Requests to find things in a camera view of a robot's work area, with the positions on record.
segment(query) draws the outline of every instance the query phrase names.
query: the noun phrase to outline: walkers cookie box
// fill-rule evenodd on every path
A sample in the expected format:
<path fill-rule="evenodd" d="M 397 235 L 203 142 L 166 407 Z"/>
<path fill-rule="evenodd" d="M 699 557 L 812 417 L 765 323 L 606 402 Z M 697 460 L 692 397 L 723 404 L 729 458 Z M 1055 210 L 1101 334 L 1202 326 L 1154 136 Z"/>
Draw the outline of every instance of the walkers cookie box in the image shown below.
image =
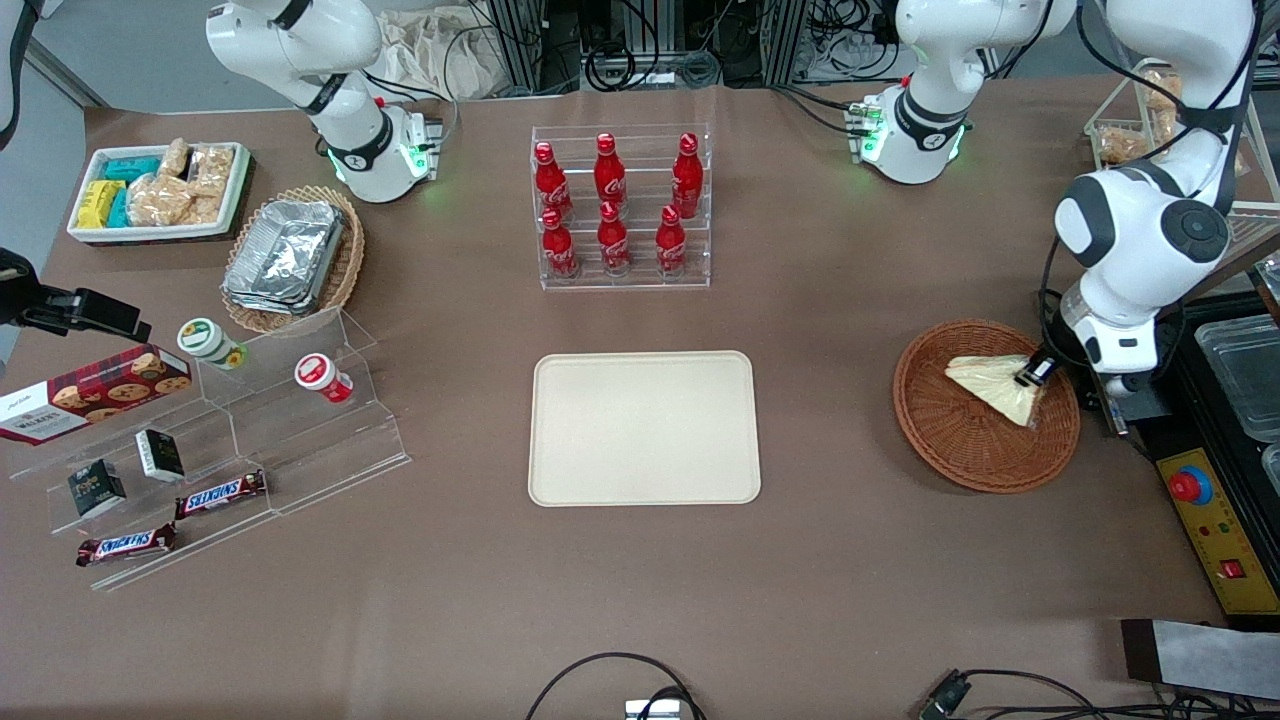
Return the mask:
<path fill-rule="evenodd" d="M 186 363 L 140 345 L 0 397 L 0 437 L 40 445 L 188 387 Z"/>

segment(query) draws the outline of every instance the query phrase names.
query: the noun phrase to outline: white bag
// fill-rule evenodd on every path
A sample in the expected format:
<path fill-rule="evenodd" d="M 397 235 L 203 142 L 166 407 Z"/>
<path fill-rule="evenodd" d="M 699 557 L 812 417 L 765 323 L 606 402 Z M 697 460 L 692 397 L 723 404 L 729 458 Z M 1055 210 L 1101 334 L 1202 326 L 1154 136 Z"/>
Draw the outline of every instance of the white bag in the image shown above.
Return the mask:
<path fill-rule="evenodd" d="M 470 31 L 457 42 L 453 38 L 467 28 L 488 24 L 486 3 L 442 5 L 429 10 L 383 10 L 378 24 L 383 29 L 383 78 L 392 82 L 426 87 L 445 97 L 477 100 L 511 85 L 498 55 L 498 31 Z M 449 54 L 449 82 L 444 82 L 444 54 Z"/>

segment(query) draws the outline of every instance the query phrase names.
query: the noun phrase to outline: acrylic bottle rack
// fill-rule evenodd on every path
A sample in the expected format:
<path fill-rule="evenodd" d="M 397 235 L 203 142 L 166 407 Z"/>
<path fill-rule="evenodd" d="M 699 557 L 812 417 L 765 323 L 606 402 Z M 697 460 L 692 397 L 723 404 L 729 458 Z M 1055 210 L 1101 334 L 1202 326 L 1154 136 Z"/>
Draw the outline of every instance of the acrylic bottle rack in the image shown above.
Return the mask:
<path fill-rule="evenodd" d="M 244 343 L 246 361 L 225 372 L 195 364 L 191 389 L 108 421 L 29 447 L 6 443 L 12 478 L 47 488 L 50 532 L 67 544 L 68 571 L 93 589 L 114 589 L 184 560 L 214 543 L 319 502 L 410 461 L 396 418 L 374 391 L 364 352 L 375 345 L 349 315 L 325 310 Z M 323 352 L 351 377 L 352 396 L 333 404 L 298 387 L 293 366 Z M 154 428 L 174 437 L 186 478 L 164 483 L 142 474 L 134 434 Z M 97 459 L 115 465 L 124 502 L 82 519 L 67 478 Z M 178 521 L 177 548 L 137 560 L 74 568 L 87 538 L 146 532 L 172 521 L 174 498 L 266 471 L 266 493 Z"/>
<path fill-rule="evenodd" d="M 595 192 L 595 137 L 613 133 L 618 158 L 627 169 L 627 243 L 631 269 L 622 277 L 604 272 L 600 243 L 595 237 L 600 224 L 600 201 Z M 671 202 L 672 167 L 680 154 L 680 136 L 698 136 L 698 154 L 703 164 L 703 193 L 698 214 L 681 220 L 685 228 L 685 272 L 677 278 L 664 278 L 658 272 L 655 236 L 662 223 L 662 208 Z M 550 142 L 556 161 L 568 178 L 573 200 L 573 220 L 567 223 L 573 237 L 573 251 L 582 270 L 576 278 L 550 273 L 543 256 L 543 206 L 532 176 L 538 172 L 534 146 Z M 676 290 L 708 287 L 712 282 L 712 132 L 707 123 L 643 124 L 643 126 L 580 126 L 535 127 L 529 146 L 530 184 L 532 186 L 534 245 L 538 249 L 538 273 L 543 290 Z"/>

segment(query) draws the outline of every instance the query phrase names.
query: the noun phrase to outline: red emergency stop button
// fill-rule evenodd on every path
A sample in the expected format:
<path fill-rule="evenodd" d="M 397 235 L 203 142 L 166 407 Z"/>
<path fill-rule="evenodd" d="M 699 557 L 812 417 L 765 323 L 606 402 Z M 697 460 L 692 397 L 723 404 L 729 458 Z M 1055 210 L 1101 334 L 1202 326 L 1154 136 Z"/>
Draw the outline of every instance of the red emergency stop button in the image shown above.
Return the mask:
<path fill-rule="evenodd" d="M 1240 565 L 1239 560 L 1224 560 L 1222 561 L 1222 577 L 1234 580 L 1236 578 L 1244 577 L 1244 565 Z"/>
<path fill-rule="evenodd" d="M 1169 478 L 1169 493 L 1181 502 L 1208 505 L 1213 500 L 1213 484 L 1199 468 L 1184 465 Z"/>

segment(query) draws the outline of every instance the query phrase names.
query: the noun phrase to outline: cup lid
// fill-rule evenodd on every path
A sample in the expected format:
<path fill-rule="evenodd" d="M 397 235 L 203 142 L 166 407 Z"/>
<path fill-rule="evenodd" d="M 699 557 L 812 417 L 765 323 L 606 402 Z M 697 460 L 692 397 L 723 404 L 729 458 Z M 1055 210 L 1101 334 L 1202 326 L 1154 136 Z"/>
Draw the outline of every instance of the cup lid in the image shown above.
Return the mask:
<path fill-rule="evenodd" d="M 223 329 L 209 318 L 187 320 L 178 331 L 178 347 L 195 356 L 207 355 L 223 343 Z"/>
<path fill-rule="evenodd" d="M 293 368 L 293 379 L 307 389 L 321 389 L 333 382 L 338 373 L 333 368 L 333 360 L 320 352 L 312 352 L 298 360 Z"/>

